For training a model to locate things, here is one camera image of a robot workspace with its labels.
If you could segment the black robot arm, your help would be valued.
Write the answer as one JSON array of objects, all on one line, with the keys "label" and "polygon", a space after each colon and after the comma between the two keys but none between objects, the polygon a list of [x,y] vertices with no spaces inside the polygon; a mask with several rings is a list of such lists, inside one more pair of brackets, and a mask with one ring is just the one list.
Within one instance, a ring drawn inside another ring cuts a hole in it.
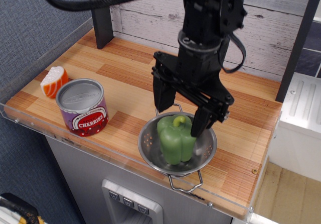
[{"label": "black robot arm", "polygon": [[174,104],[179,93],[198,108],[191,135],[198,137],[213,123],[223,122],[234,103],[223,86],[220,72],[233,42],[246,55],[234,31],[243,27],[246,11],[243,0],[183,0],[185,18],[178,35],[177,56],[156,52],[152,69],[154,104],[163,112]]}]

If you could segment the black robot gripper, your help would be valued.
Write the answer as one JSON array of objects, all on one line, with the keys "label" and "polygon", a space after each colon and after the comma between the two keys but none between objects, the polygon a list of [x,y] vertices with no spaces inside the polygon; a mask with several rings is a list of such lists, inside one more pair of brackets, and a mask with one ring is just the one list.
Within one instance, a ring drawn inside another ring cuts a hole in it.
[{"label": "black robot gripper", "polygon": [[234,103],[219,77],[221,71],[233,72],[223,66],[233,36],[206,44],[197,43],[180,32],[178,40],[178,56],[161,51],[154,53],[154,104],[161,113],[174,104],[177,93],[190,100],[197,106],[191,136],[199,137],[214,122],[224,122],[230,114],[229,106]]}]

